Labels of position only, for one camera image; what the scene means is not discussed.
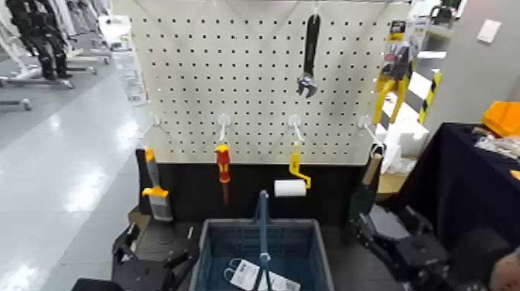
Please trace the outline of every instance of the yellow black striped post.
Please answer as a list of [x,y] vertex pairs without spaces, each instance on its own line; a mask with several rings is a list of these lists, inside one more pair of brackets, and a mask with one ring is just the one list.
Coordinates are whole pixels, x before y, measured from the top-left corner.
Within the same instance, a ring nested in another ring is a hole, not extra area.
[[432,87],[430,87],[428,95],[426,96],[426,99],[422,103],[421,110],[419,111],[419,119],[417,120],[418,123],[424,124],[424,120],[426,119],[426,113],[428,112],[428,107],[432,104],[433,97],[435,97],[435,92],[437,87],[439,87],[440,79],[442,78],[441,73],[435,73],[433,75],[432,80]]

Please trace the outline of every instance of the orange box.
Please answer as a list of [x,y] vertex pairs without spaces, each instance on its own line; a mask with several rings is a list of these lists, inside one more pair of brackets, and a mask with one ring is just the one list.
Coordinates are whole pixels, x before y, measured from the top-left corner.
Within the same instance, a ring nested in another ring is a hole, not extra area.
[[493,102],[482,123],[502,137],[520,135],[520,102]]

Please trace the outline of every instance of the white wall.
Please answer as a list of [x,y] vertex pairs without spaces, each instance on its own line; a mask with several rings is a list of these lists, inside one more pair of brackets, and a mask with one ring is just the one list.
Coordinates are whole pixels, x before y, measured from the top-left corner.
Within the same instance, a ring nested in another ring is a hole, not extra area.
[[[454,26],[443,80],[426,116],[435,132],[443,122],[480,122],[492,101],[507,100],[520,76],[519,0],[469,0]],[[485,19],[502,22],[492,44],[477,41]],[[514,94],[511,101],[520,101]]]

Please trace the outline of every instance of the wooden handle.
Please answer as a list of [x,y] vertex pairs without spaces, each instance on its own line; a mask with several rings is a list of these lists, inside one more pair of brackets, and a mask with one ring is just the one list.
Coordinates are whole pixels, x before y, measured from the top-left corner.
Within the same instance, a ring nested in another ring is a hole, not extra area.
[[363,185],[370,185],[372,180],[374,179],[375,172],[378,170],[379,163],[381,163],[381,160],[383,159],[383,156],[376,153],[370,160],[370,164],[368,165],[367,172],[364,174],[363,180],[361,181]]

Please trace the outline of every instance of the adjustable wrench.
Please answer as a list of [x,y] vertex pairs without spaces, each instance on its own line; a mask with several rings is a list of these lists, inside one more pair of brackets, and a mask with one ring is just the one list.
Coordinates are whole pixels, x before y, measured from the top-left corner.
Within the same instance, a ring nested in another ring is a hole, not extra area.
[[316,93],[318,85],[314,80],[314,56],[316,56],[316,46],[318,34],[320,32],[321,18],[317,14],[312,14],[307,22],[307,35],[305,38],[305,59],[303,59],[303,73],[298,77],[298,94],[301,96],[303,89],[307,88],[309,98]]

